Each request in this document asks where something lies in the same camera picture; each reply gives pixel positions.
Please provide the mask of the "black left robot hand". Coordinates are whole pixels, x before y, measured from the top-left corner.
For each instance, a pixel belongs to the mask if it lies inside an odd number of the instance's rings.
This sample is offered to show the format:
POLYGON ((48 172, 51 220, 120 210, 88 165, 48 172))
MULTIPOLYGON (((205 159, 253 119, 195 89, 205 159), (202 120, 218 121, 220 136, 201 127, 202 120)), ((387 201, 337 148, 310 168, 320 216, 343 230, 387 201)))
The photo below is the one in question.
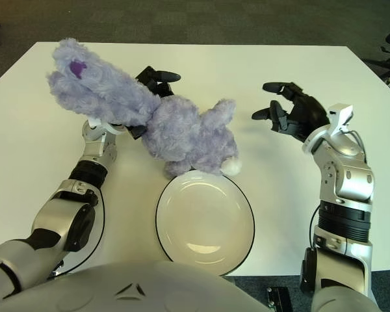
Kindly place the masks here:
POLYGON ((116 92, 128 101, 137 104, 144 103, 143 108, 149 112, 143 125, 127 125, 126 128, 131 136, 137 140, 146 131, 148 120, 152 119, 154 112, 159 108, 161 99, 172 96, 174 93, 169 83, 180 80, 181 76, 170 71, 157 71, 147 66, 132 80, 128 75, 118 81, 116 92))

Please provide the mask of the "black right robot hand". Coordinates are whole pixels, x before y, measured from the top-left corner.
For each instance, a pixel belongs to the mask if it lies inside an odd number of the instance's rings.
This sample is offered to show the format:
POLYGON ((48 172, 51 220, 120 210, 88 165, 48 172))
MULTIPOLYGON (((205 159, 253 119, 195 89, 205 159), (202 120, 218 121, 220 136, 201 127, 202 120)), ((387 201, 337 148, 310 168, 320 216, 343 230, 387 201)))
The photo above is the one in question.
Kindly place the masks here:
POLYGON ((294 83, 265 83, 263 90, 283 96, 293 104, 291 112, 287 112, 278 101, 272 100, 269 107, 252 114, 253 120, 270 120, 271 130, 277 133, 304 142, 314 130, 330 123, 324 107, 294 83))

